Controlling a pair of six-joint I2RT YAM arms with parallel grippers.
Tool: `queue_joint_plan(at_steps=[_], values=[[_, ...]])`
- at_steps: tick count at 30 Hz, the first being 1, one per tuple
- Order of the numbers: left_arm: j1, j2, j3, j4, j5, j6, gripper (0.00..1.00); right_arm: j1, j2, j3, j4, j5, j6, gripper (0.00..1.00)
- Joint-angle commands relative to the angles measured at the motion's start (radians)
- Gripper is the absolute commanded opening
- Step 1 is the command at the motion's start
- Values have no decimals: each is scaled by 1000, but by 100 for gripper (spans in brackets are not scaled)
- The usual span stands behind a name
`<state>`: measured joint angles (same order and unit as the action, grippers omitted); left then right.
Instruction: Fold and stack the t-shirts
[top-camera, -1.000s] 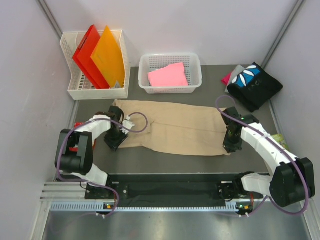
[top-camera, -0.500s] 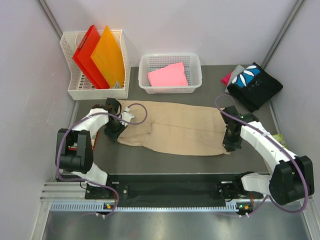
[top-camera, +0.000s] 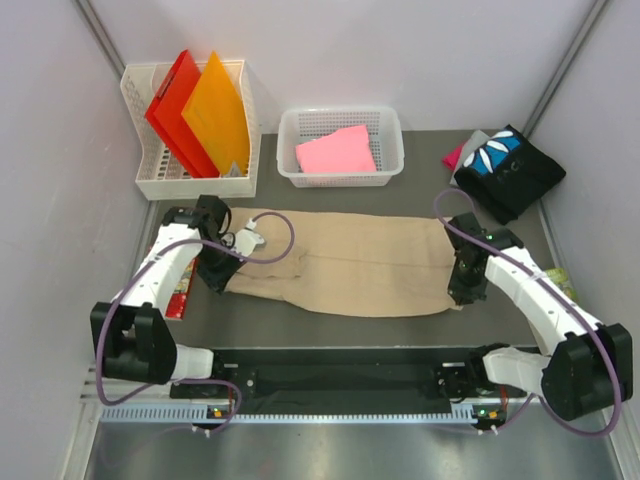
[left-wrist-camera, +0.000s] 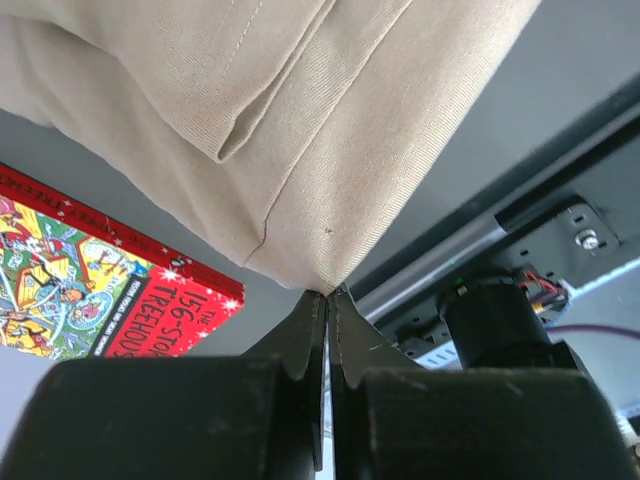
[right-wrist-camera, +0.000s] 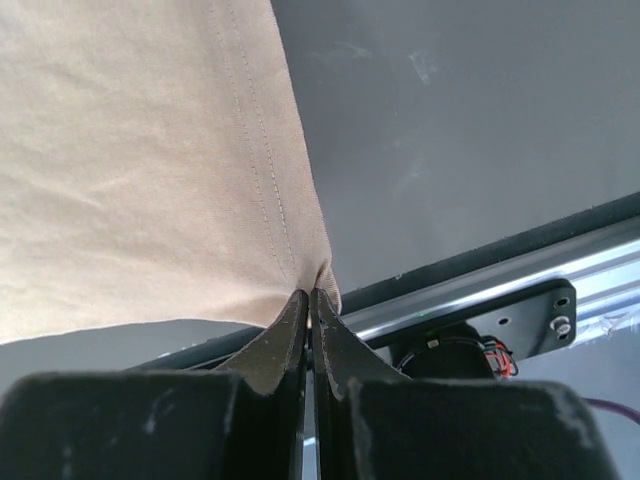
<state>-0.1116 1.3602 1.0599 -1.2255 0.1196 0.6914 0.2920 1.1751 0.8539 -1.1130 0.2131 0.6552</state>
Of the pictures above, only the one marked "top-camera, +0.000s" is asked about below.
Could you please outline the beige t shirt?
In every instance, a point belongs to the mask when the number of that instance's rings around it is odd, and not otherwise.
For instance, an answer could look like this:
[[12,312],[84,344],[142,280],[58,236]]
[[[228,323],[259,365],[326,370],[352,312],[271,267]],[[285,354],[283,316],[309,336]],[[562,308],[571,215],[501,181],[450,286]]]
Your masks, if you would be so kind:
[[265,246],[227,291],[351,317],[415,317],[456,309],[448,294],[454,251],[436,219],[236,207]]

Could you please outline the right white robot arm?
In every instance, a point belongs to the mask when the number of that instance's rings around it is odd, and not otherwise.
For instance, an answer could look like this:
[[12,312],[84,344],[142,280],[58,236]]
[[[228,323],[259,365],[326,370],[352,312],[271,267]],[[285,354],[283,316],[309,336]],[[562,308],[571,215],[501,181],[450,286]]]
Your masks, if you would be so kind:
[[571,300],[510,230],[483,229],[472,212],[444,224],[454,248],[448,294],[458,306],[501,290],[524,315],[538,350],[506,344],[475,349],[466,380],[487,396],[501,385],[540,396],[564,421],[619,407],[634,393],[633,342],[621,324],[606,325]]

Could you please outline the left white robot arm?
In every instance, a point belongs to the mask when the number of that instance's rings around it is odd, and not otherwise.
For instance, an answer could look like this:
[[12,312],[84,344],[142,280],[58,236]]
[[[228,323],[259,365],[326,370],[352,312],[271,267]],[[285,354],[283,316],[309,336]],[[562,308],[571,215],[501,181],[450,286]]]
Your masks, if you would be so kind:
[[227,253],[200,244],[232,247],[231,210],[216,196],[202,195],[193,208],[172,207],[133,284],[116,295],[118,305],[98,302],[90,314],[96,364],[103,377],[145,384],[192,379],[205,396],[226,387],[225,370],[214,353],[176,344],[165,320],[167,307],[190,264],[205,284],[220,293],[241,267]]

